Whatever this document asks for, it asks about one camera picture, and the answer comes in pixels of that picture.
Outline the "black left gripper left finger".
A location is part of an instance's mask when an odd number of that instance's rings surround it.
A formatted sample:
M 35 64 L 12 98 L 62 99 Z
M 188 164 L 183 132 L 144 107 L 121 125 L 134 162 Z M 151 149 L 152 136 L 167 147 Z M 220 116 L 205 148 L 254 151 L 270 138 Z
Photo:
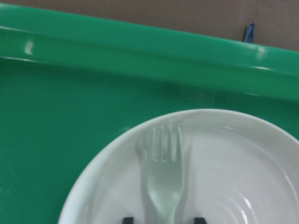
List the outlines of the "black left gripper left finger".
M 133 217 L 124 217 L 122 220 L 122 224 L 134 224 Z

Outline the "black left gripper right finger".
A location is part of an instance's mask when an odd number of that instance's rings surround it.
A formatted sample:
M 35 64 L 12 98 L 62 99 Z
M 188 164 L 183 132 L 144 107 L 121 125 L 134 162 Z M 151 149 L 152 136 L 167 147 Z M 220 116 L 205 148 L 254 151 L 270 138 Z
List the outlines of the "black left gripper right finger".
M 194 224 L 207 224 L 207 222 L 203 217 L 195 217 Z

